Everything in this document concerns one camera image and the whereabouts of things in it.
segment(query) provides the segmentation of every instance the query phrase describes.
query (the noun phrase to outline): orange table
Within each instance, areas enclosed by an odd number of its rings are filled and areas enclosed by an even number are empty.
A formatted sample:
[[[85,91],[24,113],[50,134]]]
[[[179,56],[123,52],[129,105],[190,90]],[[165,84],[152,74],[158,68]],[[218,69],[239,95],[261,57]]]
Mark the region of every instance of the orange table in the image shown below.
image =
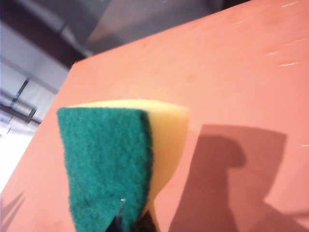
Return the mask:
[[[161,231],[309,231],[308,12],[255,0],[74,64],[2,192],[2,230],[74,231],[59,107],[154,99],[192,109]]]

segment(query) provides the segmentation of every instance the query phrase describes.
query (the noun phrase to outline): green scouring pad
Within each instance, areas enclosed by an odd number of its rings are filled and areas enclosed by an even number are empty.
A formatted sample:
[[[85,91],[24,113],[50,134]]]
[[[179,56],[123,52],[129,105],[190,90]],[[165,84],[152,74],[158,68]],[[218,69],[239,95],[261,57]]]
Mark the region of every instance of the green scouring pad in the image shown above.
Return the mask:
[[[58,123],[77,232],[104,232],[123,207],[129,232],[147,202],[153,162],[147,112],[61,108]]]

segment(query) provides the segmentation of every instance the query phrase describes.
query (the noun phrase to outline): yellow foam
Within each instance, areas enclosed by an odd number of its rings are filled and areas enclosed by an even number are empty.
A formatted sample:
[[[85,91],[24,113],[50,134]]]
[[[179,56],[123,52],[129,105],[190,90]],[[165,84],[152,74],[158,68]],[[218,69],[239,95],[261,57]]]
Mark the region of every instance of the yellow foam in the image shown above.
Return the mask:
[[[148,203],[144,212],[149,210],[156,223],[154,200],[178,166],[188,131],[189,109],[151,100],[100,101],[73,107],[134,108],[148,112],[152,130],[154,164]]]

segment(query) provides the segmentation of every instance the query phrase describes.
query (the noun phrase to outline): tabletop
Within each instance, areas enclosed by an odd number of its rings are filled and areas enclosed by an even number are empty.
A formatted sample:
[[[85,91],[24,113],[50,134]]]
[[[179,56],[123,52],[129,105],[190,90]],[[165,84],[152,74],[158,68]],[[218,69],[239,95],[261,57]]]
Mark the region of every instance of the tabletop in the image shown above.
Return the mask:
[[[191,108],[162,232],[309,231],[308,10],[253,0],[75,63],[1,194],[3,231],[74,231],[56,111],[115,99]]]

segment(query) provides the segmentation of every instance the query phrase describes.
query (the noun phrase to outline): dark object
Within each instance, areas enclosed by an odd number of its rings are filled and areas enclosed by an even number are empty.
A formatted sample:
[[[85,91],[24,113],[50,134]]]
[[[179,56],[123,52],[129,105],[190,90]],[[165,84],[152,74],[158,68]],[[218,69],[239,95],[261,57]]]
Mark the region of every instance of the dark object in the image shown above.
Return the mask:
[[[121,221],[122,210],[114,218],[106,232],[122,232]],[[149,211],[147,211],[146,214],[136,223],[132,232],[156,232],[155,224],[153,223]]]
[[[135,225],[134,232],[156,232],[155,224],[149,211]]]

